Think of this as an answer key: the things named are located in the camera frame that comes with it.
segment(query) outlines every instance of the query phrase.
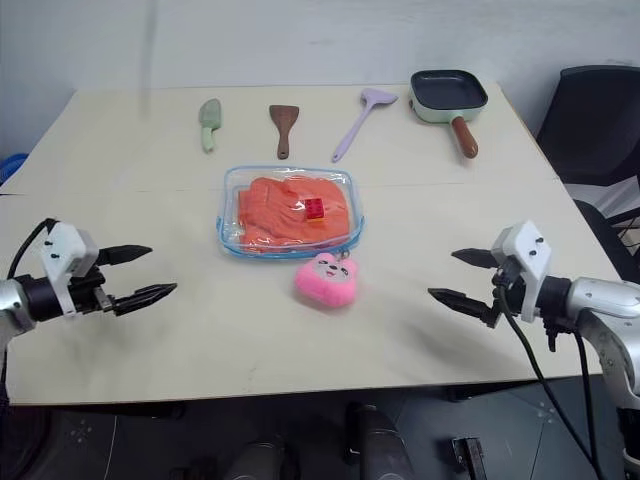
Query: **frying pan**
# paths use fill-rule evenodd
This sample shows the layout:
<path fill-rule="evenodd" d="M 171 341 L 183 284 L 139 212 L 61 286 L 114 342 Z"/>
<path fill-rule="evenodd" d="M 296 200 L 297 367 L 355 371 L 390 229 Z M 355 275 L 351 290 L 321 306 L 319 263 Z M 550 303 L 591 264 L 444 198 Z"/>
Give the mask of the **frying pan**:
<path fill-rule="evenodd" d="M 478 144 L 467 127 L 487 103 L 487 93 L 476 77 L 463 70 L 424 70 L 411 76 L 411 107 L 429 123 L 450 123 L 462 153 L 478 154 Z"/>

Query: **wooden spatula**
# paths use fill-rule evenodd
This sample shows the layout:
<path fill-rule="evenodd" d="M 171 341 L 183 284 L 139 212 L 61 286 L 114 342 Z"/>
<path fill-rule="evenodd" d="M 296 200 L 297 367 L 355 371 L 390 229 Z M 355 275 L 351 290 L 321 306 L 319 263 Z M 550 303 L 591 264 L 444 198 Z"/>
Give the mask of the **wooden spatula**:
<path fill-rule="evenodd" d="M 289 131 L 298 119 L 300 109 L 291 105 L 270 105 L 269 113 L 271 120 L 278 127 L 280 140 L 278 142 L 278 158 L 284 160 L 289 158 Z"/>

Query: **pink stuffed animal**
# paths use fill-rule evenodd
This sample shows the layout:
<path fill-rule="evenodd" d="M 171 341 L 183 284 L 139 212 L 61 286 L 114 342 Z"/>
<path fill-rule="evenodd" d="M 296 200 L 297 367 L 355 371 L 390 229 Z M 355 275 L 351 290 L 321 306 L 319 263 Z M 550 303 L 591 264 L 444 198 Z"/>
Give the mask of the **pink stuffed animal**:
<path fill-rule="evenodd" d="M 356 297 L 357 271 L 354 261 L 336 260 L 330 253 L 321 253 L 300 267 L 295 284 L 307 297 L 330 307 L 341 307 Z"/>

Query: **purple spatula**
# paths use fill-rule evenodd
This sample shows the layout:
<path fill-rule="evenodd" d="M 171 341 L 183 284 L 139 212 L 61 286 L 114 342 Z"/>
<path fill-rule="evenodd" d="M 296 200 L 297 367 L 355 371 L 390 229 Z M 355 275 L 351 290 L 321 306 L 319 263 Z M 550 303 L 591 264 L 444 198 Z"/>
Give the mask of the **purple spatula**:
<path fill-rule="evenodd" d="M 364 123 L 364 119 L 367 118 L 367 115 L 369 115 L 369 112 L 374 106 L 388 105 L 398 99 L 397 95 L 383 92 L 382 90 L 376 90 L 374 88 L 365 88 L 362 91 L 361 97 L 364 100 L 364 110 L 362 110 L 362 113 L 356 120 L 356 123 L 353 124 L 353 127 L 351 127 L 351 130 L 349 130 L 349 133 L 347 133 L 347 135 L 342 139 L 338 148 L 336 148 L 333 157 L 331 157 L 331 161 L 333 163 L 339 162 L 344 154 L 347 153 L 356 133 L 358 133 L 358 130 L 360 130 L 360 127 Z"/>

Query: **orange fabric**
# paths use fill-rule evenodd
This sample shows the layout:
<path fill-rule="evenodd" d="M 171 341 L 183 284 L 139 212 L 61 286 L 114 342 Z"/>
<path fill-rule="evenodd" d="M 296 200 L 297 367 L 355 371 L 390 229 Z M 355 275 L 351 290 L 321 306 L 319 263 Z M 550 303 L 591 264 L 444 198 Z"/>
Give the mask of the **orange fabric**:
<path fill-rule="evenodd" d="M 321 198 L 324 219 L 306 220 L 304 200 Z M 284 181 L 260 177 L 238 193 L 240 243 L 264 252 L 269 246 L 317 243 L 349 233 L 349 209 L 340 188 L 323 178 L 290 177 Z"/>

